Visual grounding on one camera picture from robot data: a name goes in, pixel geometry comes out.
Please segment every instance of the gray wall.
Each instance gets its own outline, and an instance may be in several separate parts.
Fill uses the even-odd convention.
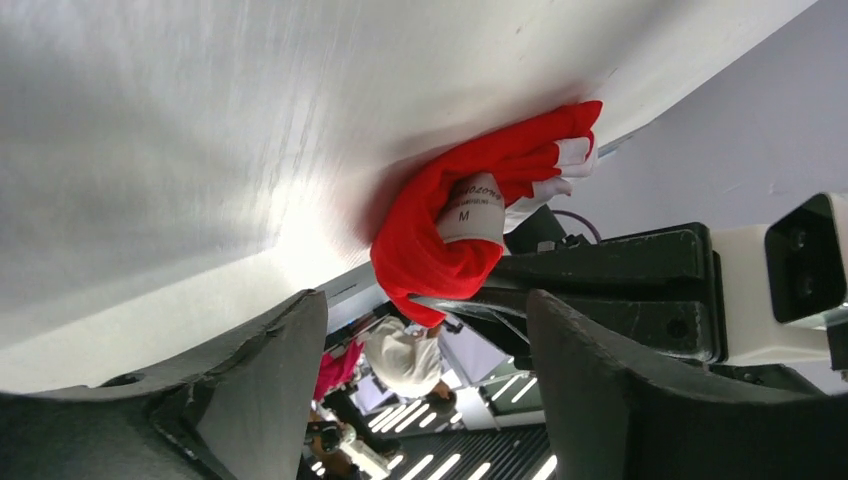
[[[848,2],[819,1],[553,206],[614,236],[691,221],[771,223],[817,192],[848,190],[845,19]],[[821,365],[802,368],[828,390],[844,388]]]

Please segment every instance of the size label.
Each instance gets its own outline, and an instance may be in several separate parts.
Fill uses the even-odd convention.
[[[436,220],[445,243],[487,240],[502,244],[506,213],[501,190],[491,173],[478,173],[456,183]]]

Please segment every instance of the fluorescent light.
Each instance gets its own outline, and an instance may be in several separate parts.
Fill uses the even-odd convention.
[[[417,419],[421,415],[424,415],[424,412],[426,412],[429,409],[430,409],[430,404],[421,405],[421,408],[416,410],[415,413],[413,413],[412,415],[406,417],[406,420],[404,420],[403,423],[398,425],[398,428],[395,429],[395,433],[400,433],[400,432],[404,431],[406,429],[406,427],[412,425],[412,422],[414,422],[415,419]]]
[[[426,417],[424,417],[424,420],[421,420],[421,423],[419,423],[418,426],[420,428],[424,428],[427,425],[430,425],[430,422],[432,422],[435,418],[436,418],[436,412],[432,412],[430,415],[427,415]]]
[[[477,467],[477,470],[474,470],[474,473],[472,473],[471,476],[468,477],[468,480],[480,480],[481,478],[483,478],[483,475],[485,475],[486,472],[489,471],[490,468],[492,468],[492,464],[489,462],[480,465],[479,467]]]
[[[382,412],[380,412],[380,414],[379,414],[379,415],[377,415],[376,417],[374,417],[374,420],[371,420],[370,422],[368,422],[368,428],[373,428],[373,427],[374,427],[374,425],[377,425],[378,423],[380,423],[380,422],[382,422],[383,420],[385,420],[385,419],[386,419],[386,417],[388,417],[389,415],[391,415],[391,413],[392,413],[392,412],[394,412],[394,411],[395,411],[395,407],[389,407],[389,408],[387,408],[387,409],[383,410]]]
[[[533,476],[532,480],[548,480],[551,477],[551,474],[554,473],[556,469],[556,456],[551,455],[548,461],[542,465],[542,468],[536,472],[536,475]]]
[[[427,465],[429,465],[432,461],[433,455],[427,455],[426,457],[422,458],[420,462],[418,462],[418,465],[412,467],[412,470],[406,472],[406,475],[404,475],[403,478],[401,478],[400,480],[412,480],[413,478],[415,478],[416,475],[421,473],[421,470],[424,470],[424,468],[427,467]]]
[[[380,430],[382,430],[383,427],[385,427],[387,423],[391,422],[392,420],[395,419],[395,417],[397,417],[398,415],[403,413],[403,411],[406,410],[406,407],[407,407],[407,405],[401,405],[400,407],[398,407],[398,409],[395,410],[394,413],[392,413],[388,417],[384,418],[382,422],[378,423],[377,425],[374,425],[374,428],[372,428],[371,431],[374,432],[374,433],[379,433]]]
[[[507,391],[507,389],[508,389],[509,387],[511,387],[511,386],[512,386],[515,382],[517,382],[517,381],[518,381],[518,378],[519,378],[519,376],[518,376],[518,375],[514,375],[512,378],[510,378],[510,379],[509,379],[509,381],[508,381],[508,382],[506,382],[506,385],[504,385],[503,387],[501,387],[501,389],[500,389],[500,390],[498,390],[498,392],[497,392],[497,393],[496,393],[496,394],[492,397],[492,401],[494,402],[495,400],[497,400],[497,399],[501,398],[501,395],[503,395],[503,394],[504,394],[504,392],[505,392],[505,391]]]
[[[402,461],[403,461],[403,455],[397,455],[397,456],[395,456],[395,458],[392,459],[391,462],[389,462],[389,465],[386,468],[388,468],[389,470],[394,470],[395,467],[400,465],[400,462],[402,462]]]
[[[524,388],[522,388],[521,391],[519,391],[518,393],[515,394],[514,397],[512,397],[512,403],[515,403],[515,402],[521,400],[521,397],[523,397],[525,393],[527,393],[531,388],[533,388],[533,385],[536,385],[536,379],[535,378],[533,380],[530,380],[529,382],[527,382],[527,385],[524,385]]]
[[[453,468],[454,465],[456,465],[456,462],[459,461],[459,458],[460,458],[460,455],[458,453],[454,453],[453,455],[451,455],[450,458],[447,459],[447,461],[445,463],[443,463],[442,466],[439,467],[438,470],[433,472],[433,474],[430,475],[430,477],[427,480],[439,480],[442,477],[444,477],[445,474],[448,473],[450,471],[450,469]]]
[[[416,400],[411,404],[407,405],[406,410],[403,411],[400,415],[396,415],[395,418],[392,419],[389,423],[385,424],[383,428],[380,429],[383,433],[389,433],[393,428],[397,426],[398,423],[402,422],[407,415],[414,412],[418,405],[421,405],[421,400]]]

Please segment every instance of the white fabric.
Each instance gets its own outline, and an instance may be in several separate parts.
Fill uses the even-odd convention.
[[[365,359],[374,375],[394,393],[418,398],[430,393],[442,376],[437,338],[404,332],[403,322],[388,317],[365,342]]]
[[[554,143],[559,147],[556,167],[560,169],[560,175],[544,182],[533,182],[533,198],[521,197],[507,207],[504,233],[515,230],[555,196],[571,195],[572,185],[566,178],[583,178],[592,174],[598,151],[596,148],[589,151],[591,142],[588,138],[568,138]]]
[[[456,183],[436,220],[445,243],[486,240],[502,244],[504,200],[495,176],[480,172]]]

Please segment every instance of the camera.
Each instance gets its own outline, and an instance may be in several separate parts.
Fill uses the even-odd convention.
[[[712,231],[721,256],[728,364],[830,358],[848,322],[848,195],[820,193],[773,225]]]

